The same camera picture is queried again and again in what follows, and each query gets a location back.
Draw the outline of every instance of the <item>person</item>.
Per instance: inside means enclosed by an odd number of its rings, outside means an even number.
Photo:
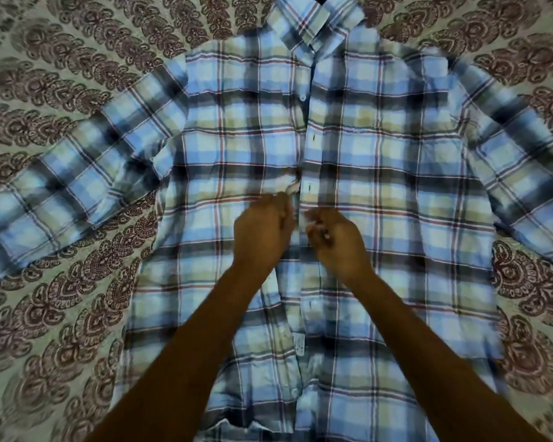
[[[335,208],[305,214],[317,259],[369,313],[441,441],[547,440],[375,274],[354,223]],[[231,267],[135,387],[96,426],[89,442],[194,438],[242,315],[294,228],[292,206],[283,192],[262,196],[240,215]]]

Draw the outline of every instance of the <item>blue plaid shirt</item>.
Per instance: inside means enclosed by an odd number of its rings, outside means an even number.
[[[553,260],[553,139],[483,71],[381,39],[357,0],[276,0],[263,27],[167,61],[81,123],[0,188],[0,278],[157,190],[118,399],[231,264],[236,217],[297,168],[297,209],[354,221],[379,276],[495,389],[494,224]],[[436,440],[369,315],[298,230],[198,435],[261,438]]]

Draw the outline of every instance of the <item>plaid shirt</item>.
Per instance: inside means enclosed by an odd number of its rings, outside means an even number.
[[[356,0],[276,0],[262,28],[166,62],[79,125],[0,188],[0,277],[157,189],[117,400],[229,267],[236,217],[298,167],[297,209],[354,221],[376,272],[496,388],[494,224],[553,259],[553,140],[476,67],[379,38]],[[436,439],[369,315],[299,230],[243,317],[198,438],[266,431]]]

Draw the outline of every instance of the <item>plaid pattern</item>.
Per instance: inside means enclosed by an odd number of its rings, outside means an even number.
[[[377,273],[497,389],[494,223],[553,259],[553,139],[486,73],[379,38],[356,0],[276,0],[262,28],[166,62],[83,122],[0,189],[0,277],[157,188],[116,401],[229,267],[236,217],[298,166],[297,209],[354,221]],[[436,440],[369,315],[299,230],[198,436],[265,438]]]

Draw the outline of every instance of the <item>care label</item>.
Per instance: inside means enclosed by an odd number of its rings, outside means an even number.
[[[305,335],[292,332],[293,345],[295,346],[295,352],[299,356],[305,355]]]

